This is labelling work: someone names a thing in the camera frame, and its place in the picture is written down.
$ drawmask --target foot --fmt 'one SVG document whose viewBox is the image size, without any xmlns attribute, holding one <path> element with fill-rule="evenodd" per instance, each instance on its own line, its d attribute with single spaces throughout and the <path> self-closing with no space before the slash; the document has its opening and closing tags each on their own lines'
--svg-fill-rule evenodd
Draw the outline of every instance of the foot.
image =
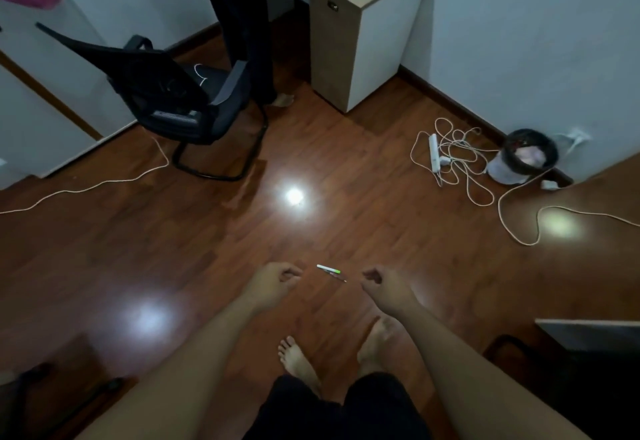
<svg viewBox="0 0 640 440">
<path fill-rule="evenodd" d="M 278 96 L 273 100 L 270 105 L 272 107 L 285 108 L 293 103 L 293 95 L 286 95 L 285 93 L 278 93 Z"/>
<path fill-rule="evenodd" d="M 358 351 L 358 363 L 380 363 L 380 351 L 385 342 L 391 336 L 392 321 L 389 316 L 378 319 L 373 325 L 364 344 Z"/>
<path fill-rule="evenodd" d="M 289 374 L 301 379 L 316 395 L 320 396 L 320 380 L 316 371 L 291 336 L 280 341 L 278 355 Z"/>
</svg>

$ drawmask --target hand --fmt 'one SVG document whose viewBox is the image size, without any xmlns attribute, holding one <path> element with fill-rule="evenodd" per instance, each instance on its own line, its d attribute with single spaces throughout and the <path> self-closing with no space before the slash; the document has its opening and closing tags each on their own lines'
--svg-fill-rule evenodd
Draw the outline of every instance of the hand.
<svg viewBox="0 0 640 440">
<path fill-rule="evenodd" d="M 377 265 L 362 274 L 362 288 L 385 314 L 398 318 L 404 311 L 420 306 L 409 284 L 395 271 Z"/>
<path fill-rule="evenodd" d="M 248 300 L 256 312 L 271 309 L 296 286 L 301 275 L 302 270 L 290 263 L 267 263 L 253 274 L 242 298 Z"/>
</svg>

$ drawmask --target wall socket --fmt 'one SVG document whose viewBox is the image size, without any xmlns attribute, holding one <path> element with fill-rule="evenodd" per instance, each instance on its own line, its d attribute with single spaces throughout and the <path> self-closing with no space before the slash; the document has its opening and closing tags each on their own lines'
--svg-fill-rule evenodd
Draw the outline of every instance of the wall socket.
<svg viewBox="0 0 640 440">
<path fill-rule="evenodd" d="M 589 134 L 587 134 L 587 132 L 582 129 L 578 129 L 577 127 L 573 127 L 569 131 L 569 133 L 566 134 L 566 137 L 572 139 L 574 146 L 578 146 L 580 144 L 584 144 L 585 142 L 593 140 L 593 138 Z"/>
</svg>

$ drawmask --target trash can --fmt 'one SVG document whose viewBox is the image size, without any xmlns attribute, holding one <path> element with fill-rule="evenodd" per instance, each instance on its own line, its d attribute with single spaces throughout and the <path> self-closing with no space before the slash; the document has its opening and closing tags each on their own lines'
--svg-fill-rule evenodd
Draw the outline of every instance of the trash can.
<svg viewBox="0 0 640 440">
<path fill-rule="evenodd" d="M 518 149 L 538 148 L 544 155 L 544 162 L 532 166 L 518 157 Z M 553 168 L 558 162 L 556 143 L 545 134 L 532 129 L 519 129 L 511 132 L 504 141 L 502 149 L 486 166 L 487 173 L 501 184 L 523 184 Z"/>
</svg>

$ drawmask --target black pants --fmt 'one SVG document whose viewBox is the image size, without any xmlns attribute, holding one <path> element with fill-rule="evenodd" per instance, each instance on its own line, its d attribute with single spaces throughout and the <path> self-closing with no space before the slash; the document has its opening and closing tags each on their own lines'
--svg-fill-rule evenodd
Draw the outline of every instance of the black pants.
<svg viewBox="0 0 640 440">
<path fill-rule="evenodd" d="M 271 387 L 244 440 L 430 439 L 402 383 L 388 373 L 358 379 L 344 404 L 319 399 L 300 379 L 283 375 Z"/>
<path fill-rule="evenodd" d="M 252 97 L 261 105 L 276 98 L 267 0 L 211 0 L 231 64 L 248 61 Z"/>
</svg>

